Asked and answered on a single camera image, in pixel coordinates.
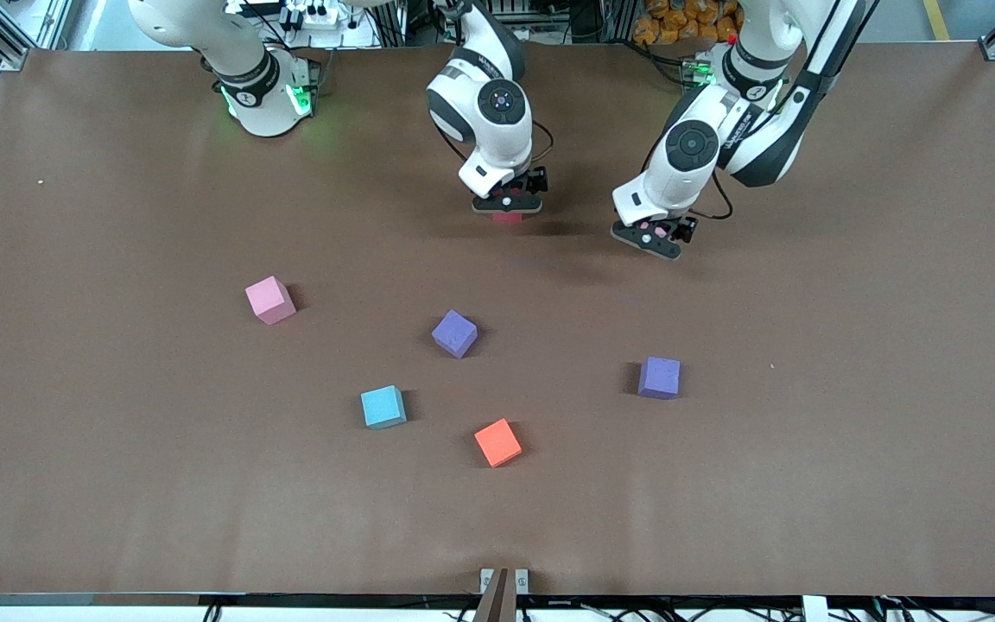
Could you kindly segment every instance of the orange cube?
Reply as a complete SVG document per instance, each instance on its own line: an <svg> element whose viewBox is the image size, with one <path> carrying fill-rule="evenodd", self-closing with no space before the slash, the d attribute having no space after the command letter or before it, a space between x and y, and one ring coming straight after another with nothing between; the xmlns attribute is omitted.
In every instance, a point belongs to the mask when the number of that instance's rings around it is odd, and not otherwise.
<svg viewBox="0 0 995 622"><path fill-rule="evenodd" d="M521 444L505 420L497 420L480 429L474 433L474 440L478 441L478 447L482 448L487 463L492 467L501 466L521 455Z"/></svg>

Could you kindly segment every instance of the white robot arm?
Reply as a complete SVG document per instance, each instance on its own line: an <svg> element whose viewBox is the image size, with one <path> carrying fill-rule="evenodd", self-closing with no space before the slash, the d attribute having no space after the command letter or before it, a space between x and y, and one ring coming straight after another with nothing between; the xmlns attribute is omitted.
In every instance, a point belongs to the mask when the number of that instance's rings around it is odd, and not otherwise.
<svg viewBox="0 0 995 622"><path fill-rule="evenodd" d="M681 99L646 169L613 190L620 221L612 236L678 259L676 240L688 242L696 226L686 213L716 167L746 186L781 180L869 17L865 3L743 0L746 21L734 46L715 56L716 83ZM809 51L805 67L781 103L767 111L802 41Z"/></svg>
<svg viewBox="0 0 995 622"><path fill-rule="evenodd" d="M435 0L462 28L463 46L426 90L437 129L474 145L459 179L478 198L478 213L536 213L537 192L546 190L542 168L532 164L532 106L517 80L524 75L524 48L480 0Z"/></svg>
<svg viewBox="0 0 995 622"><path fill-rule="evenodd" d="M128 0L137 27L173 48L194 48L221 83L229 113L250 133L277 136L313 113L319 64L268 50L225 0Z"/></svg>

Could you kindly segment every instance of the yellow tape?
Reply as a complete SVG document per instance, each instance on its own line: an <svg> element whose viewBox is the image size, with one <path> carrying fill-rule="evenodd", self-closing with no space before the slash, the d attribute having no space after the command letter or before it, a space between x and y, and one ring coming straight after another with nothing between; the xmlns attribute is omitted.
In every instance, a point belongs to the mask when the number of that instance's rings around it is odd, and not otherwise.
<svg viewBox="0 0 995 622"><path fill-rule="evenodd" d="M928 22L931 22L931 32L935 35L935 40L950 41L951 33L947 32L947 23L943 21L939 0L923 0L923 8L928 12Z"/></svg>

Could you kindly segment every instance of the brown mat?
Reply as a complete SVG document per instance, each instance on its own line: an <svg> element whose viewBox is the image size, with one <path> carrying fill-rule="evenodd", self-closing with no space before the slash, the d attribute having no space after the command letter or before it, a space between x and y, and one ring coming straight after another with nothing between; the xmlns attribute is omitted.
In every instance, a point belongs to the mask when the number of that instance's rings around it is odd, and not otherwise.
<svg viewBox="0 0 995 622"><path fill-rule="evenodd" d="M4 75L0 591L995 592L995 64L861 46L789 176L665 263L607 233L676 101L646 60L530 49L554 190L510 227L427 119L446 54L343 54L275 141L191 54ZM647 355L683 398L631 394ZM412 421L370 432L390 383Z"/></svg>

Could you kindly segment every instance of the cube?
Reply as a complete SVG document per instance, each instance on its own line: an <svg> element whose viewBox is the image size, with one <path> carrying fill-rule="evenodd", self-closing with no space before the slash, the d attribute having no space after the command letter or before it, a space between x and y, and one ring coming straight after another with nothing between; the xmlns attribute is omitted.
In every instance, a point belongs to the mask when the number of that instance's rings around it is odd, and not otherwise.
<svg viewBox="0 0 995 622"><path fill-rule="evenodd" d="M368 390L359 395L363 402L363 418L367 428L383 429L406 422L406 405L402 401L402 391L397 386L384 386L382 389Z"/></svg>
<svg viewBox="0 0 995 622"><path fill-rule="evenodd" d="M678 397L682 364L674 359L648 357L639 373L639 390L643 397L672 399Z"/></svg>
<svg viewBox="0 0 995 622"><path fill-rule="evenodd" d="M497 420L480 429L474 433L474 440L478 441L478 447L482 448L482 454L491 467L501 466L521 455L521 444L505 420Z"/></svg>
<svg viewBox="0 0 995 622"><path fill-rule="evenodd" d="M474 326L465 316L459 315L454 308L447 311L435 330L432 331L439 347L447 350L456 359L462 359L466 350L470 349L475 339L478 339L478 327Z"/></svg>
<svg viewBox="0 0 995 622"><path fill-rule="evenodd" d="M287 288L273 276L244 288L244 293L248 295L249 303L252 303L253 314L264 324L280 322L297 312Z"/></svg>

